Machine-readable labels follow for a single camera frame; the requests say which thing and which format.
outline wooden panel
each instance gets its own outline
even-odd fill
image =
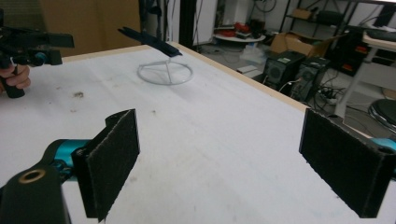
[[[47,30],[74,37],[74,49],[62,49],[63,56],[119,49],[139,45],[117,29],[140,30],[138,2],[40,0]]]
[[[4,25],[45,30],[38,0],[1,0],[4,10]]]

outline small debris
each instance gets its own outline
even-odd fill
[[[83,98],[84,97],[84,92],[78,91],[74,93],[75,98]]]

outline finger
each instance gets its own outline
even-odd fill
[[[4,78],[7,78],[7,77],[12,77],[12,76],[14,76],[13,74],[12,74],[12,72],[14,71],[14,69],[15,69],[15,67],[14,66],[10,66],[10,67],[8,67],[8,68],[1,68],[0,69],[0,77],[4,77]]]
[[[8,86],[16,86],[20,83],[23,83],[29,78],[29,67],[20,65],[18,66],[18,74],[14,77],[7,78]]]
[[[23,82],[18,83],[18,84],[16,85],[16,87],[17,87],[18,89],[24,89],[24,88],[26,88],[26,87],[29,87],[29,86],[30,86],[30,83],[31,83],[30,78],[27,78],[27,79],[24,80]]]

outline table surface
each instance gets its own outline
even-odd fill
[[[396,185],[376,219],[360,219],[299,153],[304,105],[176,45],[194,78],[159,86],[136,75],[166,60],[147,46],[32,69],[19,99],[0,96],[0,185],[56,139],[91,139],[135,108],[141,154],[106,223],[394,223]],[[63,184],[73,223],[78,184]]]

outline stool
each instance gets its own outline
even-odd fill
[[[396,135],[396,101],[377,100],[370,105],[369,114]]]

